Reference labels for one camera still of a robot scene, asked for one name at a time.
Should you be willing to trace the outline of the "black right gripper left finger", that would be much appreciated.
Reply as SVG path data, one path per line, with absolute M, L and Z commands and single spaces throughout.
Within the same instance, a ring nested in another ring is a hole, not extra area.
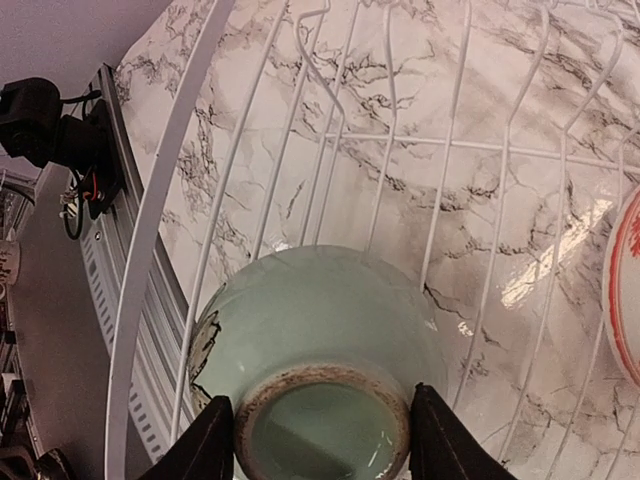
M 141 480 L 231 480 L 234 416 L 227 396 L 215 396 Z

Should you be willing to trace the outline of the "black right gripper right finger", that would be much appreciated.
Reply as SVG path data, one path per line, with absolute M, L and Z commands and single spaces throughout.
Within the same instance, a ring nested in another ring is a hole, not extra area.
M 424 383 L 416 385 L 410 409 L 409 471 L 413 480 L 515 480 Z

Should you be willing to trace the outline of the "green bowl with flower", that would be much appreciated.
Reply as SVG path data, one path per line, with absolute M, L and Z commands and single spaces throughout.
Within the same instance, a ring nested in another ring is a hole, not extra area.
M 353 249 L 305 246 L 227 280 L 191 337 L 195 411 L 230 399 L 240 479 L 397 479 L 418 384 L 448 388 L 431 302 Z

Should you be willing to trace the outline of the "white bowl with red pattern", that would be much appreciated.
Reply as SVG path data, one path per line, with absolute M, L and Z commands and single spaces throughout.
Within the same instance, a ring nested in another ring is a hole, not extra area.
M 639 188 L 616 218 L 605 256 L 603 320 L 619 368 L 639 387 Z

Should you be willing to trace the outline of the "front aluminium rail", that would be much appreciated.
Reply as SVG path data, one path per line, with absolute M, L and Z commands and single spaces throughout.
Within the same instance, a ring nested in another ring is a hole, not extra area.
M 84 227 L 80 248 L 98 326 L 110 359 L 105 413 L 107 478 L 126 476 L 129 440 L 157 462 L 170 449 L 172 427 L 193 419 L 180 386 L 187 302 L 157 233 L 159 210 L 144 197 L 113 68 L 101 65 L 89 86 L 101 96 L 121 189 Z

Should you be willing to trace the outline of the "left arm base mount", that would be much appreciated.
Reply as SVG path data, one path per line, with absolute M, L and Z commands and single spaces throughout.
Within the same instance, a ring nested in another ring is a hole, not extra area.
M 67 168 L 72 181 L 62 195 L 67 236 L 80 238 L 84 217 L 95 220 L 124 187 L 124 174 L 102 91 L 63 99 L 44 78 L 27 78 L 1 89 L 1 146 L 43 168 Z

